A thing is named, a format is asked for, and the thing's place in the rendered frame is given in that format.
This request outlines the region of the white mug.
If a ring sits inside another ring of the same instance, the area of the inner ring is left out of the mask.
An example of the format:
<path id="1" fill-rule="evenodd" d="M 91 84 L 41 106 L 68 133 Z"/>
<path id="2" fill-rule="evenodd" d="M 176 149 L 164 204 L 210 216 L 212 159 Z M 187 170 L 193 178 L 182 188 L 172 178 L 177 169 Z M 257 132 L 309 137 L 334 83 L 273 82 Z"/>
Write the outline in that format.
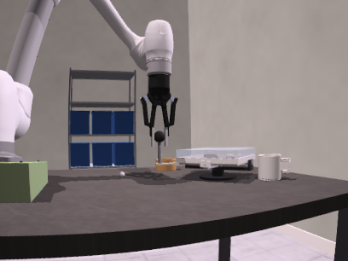
<path id="1" fill-rule="evenodd" d="M 286 170 L 281 170 L 282 161 L 287 162 Z M 290 158 L 282 158 L 280 154 L 260 154 L 258 156 L 259 180 L 278 181 L 281 179 L 281 173 L 290 173 Z"/>

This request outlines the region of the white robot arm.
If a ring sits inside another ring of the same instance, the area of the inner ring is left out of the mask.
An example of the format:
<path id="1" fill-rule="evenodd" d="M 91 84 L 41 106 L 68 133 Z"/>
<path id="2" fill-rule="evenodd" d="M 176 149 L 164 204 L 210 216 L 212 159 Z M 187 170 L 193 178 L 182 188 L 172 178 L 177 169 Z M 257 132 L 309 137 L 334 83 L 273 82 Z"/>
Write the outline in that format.
<path id="1" fill-rule="evenodd" d="M 15 155 L 15 140 L 24 136 L 30 126 L 33 94 L 28 86 L 51 11 L 59 1 L 29 1 L 6 71 L 0 70 L 0 162 L 22 161 L 22 157 Z M 173 34 L 168 22 L 153 20 L 148 23 L 145 37 L 138 37 L 109 0 L 90 1 L 129 48 L 138 67 L 147 71 L 147 76 L 171 76 Z"/>

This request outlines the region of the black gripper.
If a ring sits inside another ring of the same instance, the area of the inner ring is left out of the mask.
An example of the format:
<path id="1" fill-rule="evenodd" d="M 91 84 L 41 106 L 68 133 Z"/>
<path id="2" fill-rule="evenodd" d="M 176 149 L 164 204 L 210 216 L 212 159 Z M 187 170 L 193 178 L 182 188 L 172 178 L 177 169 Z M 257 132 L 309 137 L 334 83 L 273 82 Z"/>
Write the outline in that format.
<path id="1" fill-rule="evenodd" d="M 152 103 L 150 123 L 148 122 L 148 99 Z M 170 123 L 166 103 L 171 99 Z M 170 93 L 170 76 L 166 74 L 152 74 L 148 76 L 148 95 L 140 99 L 143 109 L 144 124 L 150 129 L 151 147 L 154 147 L 154 120 L 156 107 L 161 106 L 164 119 L 165 147 L 168 147 L 169 127 L 174 125 L 177 98 Z"/>

